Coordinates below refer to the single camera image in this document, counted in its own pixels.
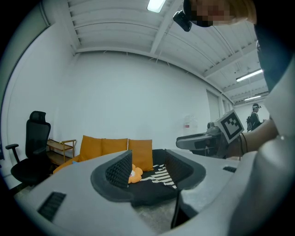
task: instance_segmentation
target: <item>fluorescent light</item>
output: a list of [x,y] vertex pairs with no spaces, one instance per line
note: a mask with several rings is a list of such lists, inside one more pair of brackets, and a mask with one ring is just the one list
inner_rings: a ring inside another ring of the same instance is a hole
[[147,9],[151,12],[159,13],[166,0],[149,0]]
[[244,101],[252,100],[252,99],[255,99],[255,98],[259,98],[259,97],[261,97],[261,96],[256,96],[256,97],[253,97],[253,98],[247,98]]
[[242,81],[242,80],[244,80],[244,79],[248,79],[248,78],[250,78],[250,77],[252,77],[252,76],[256,76],[256,75],[258,75],[258,74],[260,74],[260,73],[262,73],[262,72],[263,72],[263,70],[254,71],[254,72],[252,72],[252,73],[250,73],[250,74],[248,74],[248,75],[246,75],[246,76],[243,76],[243,77],[241,77],[241,78],[238,78],[236,81],[237,81],[237,82],[240,82],[240,81]]

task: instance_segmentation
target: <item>white wall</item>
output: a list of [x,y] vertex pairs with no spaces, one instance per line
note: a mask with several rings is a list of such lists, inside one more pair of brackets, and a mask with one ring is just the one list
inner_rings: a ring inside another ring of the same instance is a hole
[[[239,119],[241,120],[241,123],[244,126],[245,131],[247,131],[246,120],[247,120],[247,117],[249,115],[251,115],[252,105],[254,103],[255,102],[250,103],[250,104],[246,104],[246,105],[243,105],[243,106],[234,107],[235,112],[238,115]],[[263,101],[257,102],[257,103],[261,106],[261,108],[258,111],[258,117],[259,117],[260,122],[262,122],[264,119],[268,120],[269,119],[269,112],[266,109],[266,107],[264,106]]]
[[[14,69],[4,97],[1,137],[4,147],[19,144],[20,160],[26,158],[26,122],[31,112],[46,112],[46,121],[54,126],[56,106],[61,102],[59,83],[72,59],[71,47],[62,30],[53,25],[29,46]],[[16,161],[12,151],[4,151],[5,160],[1,164],[10,170]]]
[[83,53],[64,80],[64,106],[54,121],[56,140],[152,139],[153,148],[176,148],[184,117],[195,114],[198,132],[209,121],[206,86],[195,76],[125,53]]

